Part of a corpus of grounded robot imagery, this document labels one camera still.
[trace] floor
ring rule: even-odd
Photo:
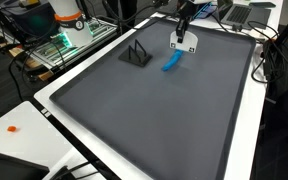
[[[105,15],[101,0],[91,0],[97,15]],[[138,9],[149,4],[150,0],[138,0]],[[138,17],[147,17],[153,13],[153,10],[145,11]],[[284,0],[283,12],[280,24],[285,25],[288,22],[288,0]],[[15,86],[7,71],[11,59],[0,53],[0,116],[17,106],[18,99]],[[30,84],[32,88],[27,88],[20,72],[13,67],[13,72],[20,84],[23,96],[26,100],[32,100],[35,91],[45,86],[47,83]],[[254,161],[252,180],[288,180],[288,143],[286,140],[279,141],[277,144],[269,145],[265,142],[258,143]]]

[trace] computer screen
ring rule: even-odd
[[[41,180],[48,173],[45,166],[0,154],[0,180]]]

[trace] table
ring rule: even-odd
[[[253,1],[238,0],[235,3],[245,4]],[[276,7],[272,9],[271,16],[268,25],[274,29],[278,28],[279,17],[283,1],[272,0]],[[138,27],[144,25],[147,21],[143,21]],[[204,26],[208,28],[219,28],[219,25],[212,18],[204,20],[195,20],[191,24]],[[93,133],[88,131],[82,125],[77,123],[73,118],[59,109],[53,102],[49,100],[52,93],[58,90],[61,86],[67,83],[69,80],[78,75],[85,68],[90,66],[113,47],[118,45],[123,39],[131,35],[134,30],[131,30],[101,49],[99,52],[89,57],[87,60],[76,66],[71,71],[64,74],[62,77],[39,91],[34,95],[49,112],[51,112],[64,126],[66,126],[77,138],[79,138],[98,158],[100,158],[108,167],[111,168],[122,179],[150,179],[145,173],[140,171],[126,159],[124,159],[117,152],[112,150],[107,144],[97,138]],[[227,163],[227,169],[225,173],[226,180],[244,180],[249,179],[252,168],[253,156],[256,147],[256,140],[259,130],[259,124],[262,114],[263,102],[265,98],[265,86],[258,84],[251,79],[251,71],[254,66],[259,62],[259,50],[257,47],[255,51],[252,64],[248,70],[248,76],[246,79],[243,97],[238,113],[237,122],[235,125],[234,136],[232,140],[231,150],[229,153],[229,160]]]
[[[8,132],[9,126],[17,130]],[[50,179],[64,165],[70,169],[87,162],[28,101],[0,118],[0,153],[48,167],[50,172],[44,180]],[[96,171],[92,165],[87,165],[72,174],[80,177]],[[96,174],[85,179],[105,178]]]

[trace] white table surface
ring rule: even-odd
[[[261,0],[235,0],[234,2],[240,4],[248,4],[249,2],[256,1],[260,2]],[[271,0],[271,2],[273,2],[276,7],[272,9],[268,25],[270,25],[274,29],[277,29],[283,0]],[[147,21],[143,21],[137,27],[142,26],[146,22]],[[220,27],[212,17],[204,20],[194,20],[191,24],[207,28]],[[120,178],[141,180],[151,178],[144,172],[136,168],[133,164],[128,162],[125,158],[123,158],[116,151],[110,148],[102,140],[97,138],[93,133],[91,133],[82,125],[77,123],[73,118],[71,118],[64,111],[58,108],[49,99],[52,93],[54,93],[65,83],[67,83],[69,80],[82,72],[85,68],[90,66],[92,63],[94,63],[96,60],[98,60],[100,57],[102,57],[104,54],[114,48],[117,44],[119,44],[133,32],[134,30],[131,30],[117,40],[115,40],[114,42],[112,42],[111,44],[107,45],[105,48],[101,49],[96,54],[86,59],[84,62],[58,78],[56,81],[37,92],[34,97],[64,126],[66,126],[76,137],[78,137],[96,156],[98,156],[98,158],[100,158],[108,167],[110,167],[111,170],[113,170]],[[235,125],[231,150],[229,153],[225,180],[246,180],[250,177],[265,97],[265,86],[263,84],[256,83],[251,79],[251,71],[260,61],[260,47],[257,46],[256,49],[257,50],[254,53],[251,67],[248,70],[248,76],[243,91],[243,97],[237,117],[237,122]]]
[[[7,131],[17,127],[15,132]],[[70,169],[87,160],[30,103],[23,102],[0,118],[0,153],[49,168],[50,179],[64,165]],[[97,170],[87,165],[72,174],[80,177]],[[101,174],[85,180],[104,180]]]

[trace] orange object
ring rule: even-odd
[[[55,14],[54,16],[55,16],[55,19],[58,21],[71,21],[71,20],[79,18],[81,15],[82,15],[82,12],[79,11],[76,14],[73,14],[71,16],[59,16],[57,14]]]
[[[7,131],[15,132],[15,131],[16,131],[16,127],[15,127],[15,126],[9,126],[9,127],[7,128]]]

